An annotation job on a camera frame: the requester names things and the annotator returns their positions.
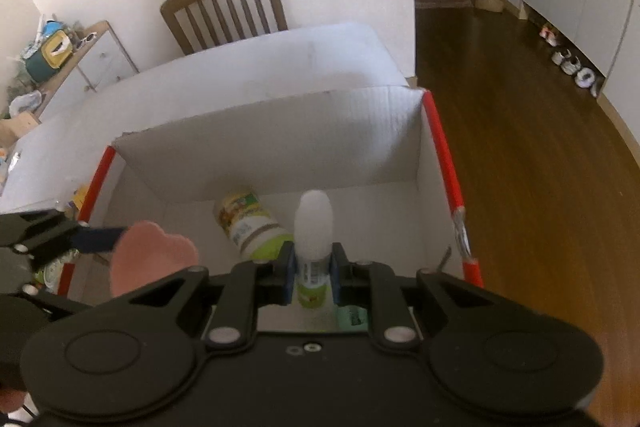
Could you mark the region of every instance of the white bottle cap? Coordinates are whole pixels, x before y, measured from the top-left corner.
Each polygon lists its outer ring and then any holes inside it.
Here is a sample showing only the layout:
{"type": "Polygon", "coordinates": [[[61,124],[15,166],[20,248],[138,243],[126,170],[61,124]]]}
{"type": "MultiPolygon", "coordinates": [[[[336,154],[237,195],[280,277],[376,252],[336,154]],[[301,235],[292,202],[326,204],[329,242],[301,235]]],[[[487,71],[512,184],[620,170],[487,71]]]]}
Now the white bottle cap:
{"type": "Polygon", "coordinates": [[[302,194],[293,231],[296,255],[308,261],[320,261],[331,254],[334,241],[334,210],[322,190],[302,194]]]}

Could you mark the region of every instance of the screw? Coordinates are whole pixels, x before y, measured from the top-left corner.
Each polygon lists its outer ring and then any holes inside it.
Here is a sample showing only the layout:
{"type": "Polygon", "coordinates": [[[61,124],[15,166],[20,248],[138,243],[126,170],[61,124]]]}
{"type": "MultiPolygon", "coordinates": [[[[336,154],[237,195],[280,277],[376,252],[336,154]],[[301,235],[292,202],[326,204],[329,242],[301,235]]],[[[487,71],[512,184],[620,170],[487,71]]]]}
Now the screw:
{"type": "Polygon", "coordinates": [[[414,328],[406,326],[394,326],[385,330],[385,338],[394,344],[405,344],[415,339],[414,328]]]}
{"type": "Polygon", "coordinates": [[[209,331],[209,340],[216,344],[233,344],[240,338],[240,336],[240,331],[228,326],[213,328],[209,331]]]}
{"type": "Polygon", "coordinates": [[[287,346],[287,349],[284,351],[287,355],[291,355],[292,357],[299,357],[300,355],[305,354],[305,351],[300,346],[287,346]]]}
{"type": "Polygon", "coordinates": [[[34,296],[36,296],[38,294],[38,289],[33,284],[25,284],[22,287],[22,291],[24,293],[26,293],[27,295],[31,295],[32,297],[34,297],[34,296]]]}
{"type": "Polygon", "coordinates": [[[308,353],[317,353],[318,351],[322,351],[322,346],[317,342],[308,342],[303,347],[308,353]]]}

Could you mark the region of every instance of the white dresser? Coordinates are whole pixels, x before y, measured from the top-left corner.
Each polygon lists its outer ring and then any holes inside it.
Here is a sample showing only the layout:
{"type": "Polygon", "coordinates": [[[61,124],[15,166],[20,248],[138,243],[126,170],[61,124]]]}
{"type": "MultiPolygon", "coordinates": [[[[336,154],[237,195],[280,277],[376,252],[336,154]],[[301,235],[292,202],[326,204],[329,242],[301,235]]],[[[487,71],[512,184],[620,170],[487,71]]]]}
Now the white dresser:
{"type": "Polygon", "coordinates": [[[92,42],[85,44],[55,76],[40,86],[44,101],[34,113],[46,121],[109,86],[138,73],[107,21],[87,28],[95,32],[92,42]]]}

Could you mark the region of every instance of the wooden chair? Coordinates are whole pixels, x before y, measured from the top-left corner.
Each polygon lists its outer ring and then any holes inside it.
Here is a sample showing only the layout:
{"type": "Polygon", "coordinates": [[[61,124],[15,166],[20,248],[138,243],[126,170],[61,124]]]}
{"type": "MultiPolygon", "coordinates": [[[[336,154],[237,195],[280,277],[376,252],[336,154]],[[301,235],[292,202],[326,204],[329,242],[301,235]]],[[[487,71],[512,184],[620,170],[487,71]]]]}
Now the wooden chair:
{"type": "MultiPolygon", "coordinates": [[[[162,18],[164,18],[164,22],[166,22],[167,26],[171,30],[171,33],[174,34],[175,39],[180,44],[180,47],[185,55],[190,55],[194,53],[193,46],[191,45],[190,40],[188,39],[185,31],[178,21],[176,14],[181,10],[185,10],[188,23],[193,30],[195,38],[197,39],[200,47],[205,50],[209,48],[207,42],[203,35],[204,28],[202,25],[199,25],[196,22],[196,16],[194,15],[195,9],[194,5],[197,4],[200,16],[204,21],[204,25],[206,26],[208,33],[210,35],[210,40],[213,42],[214,46],[219,46],[220,44],[225,44],[227,42],[233,42],[234,40],[245,39],[248,36],[245,34],[244,28],[242,27],[242,23],[240,17],[238,15],[239,7],[236,7],[236,4],[233,0],[225,0],[226,9],[228,9],[228,15],[225,17],[223,14],[223,9],[220,7],[219,0],[211,0],[213,4],[213,11],[215,12],[215,19],[218,22],[220,29],[222,30],[222,35],[220,32],[216,32],[214,28],[214,24],[211,20],[210,15],[212,15],[211,10],[207,10],[204,5],[205,0],[166,0],[162,6],[160,7],[160,13],[162,14],[162,18]],[[229,30],[228,26],[228,16],[235,27],[236,33],[239,36],[239,39],[234,39],[232,32],[229,30]]],[[[254,20],[251,9],[249,7],[248,0],[239,0],[240,5],[242,7],[242,12],[244,13],[244,22],[245,27],[249,29],[251,33],[250,36],[257,37],[258,36],[258,28],[257,21],[254,20]]],[[[267,15],[264,11],[264,6],[261,0],[253,0],[255,5],[255,10],[258,13],[259,22],[262,26],[262,30],[264,33],[271,33],[271,29],[269,28],[269,23],[267,20],[267,15]]],[[[284,10],[282,9],[282,2],[280,0],[269,0],[271,3],[271,9],[273,11],[274,19],[277,26],[277,31],[283,31],[287,29],[287,21],[284,17],[284,10]]]]}

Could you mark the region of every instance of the box flap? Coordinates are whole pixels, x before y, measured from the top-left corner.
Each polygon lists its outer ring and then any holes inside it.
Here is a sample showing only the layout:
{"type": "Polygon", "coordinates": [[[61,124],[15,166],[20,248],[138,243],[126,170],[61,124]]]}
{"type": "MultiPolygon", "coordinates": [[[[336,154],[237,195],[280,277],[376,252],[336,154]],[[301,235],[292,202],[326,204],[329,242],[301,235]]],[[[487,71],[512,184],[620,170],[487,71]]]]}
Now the box flap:
{"type": "Polygon", "coordinates": [[[215,200],[415,179],[422,91],[399,86],[252,103],[122,136],[119,154],[159,198],[215,200]]]}

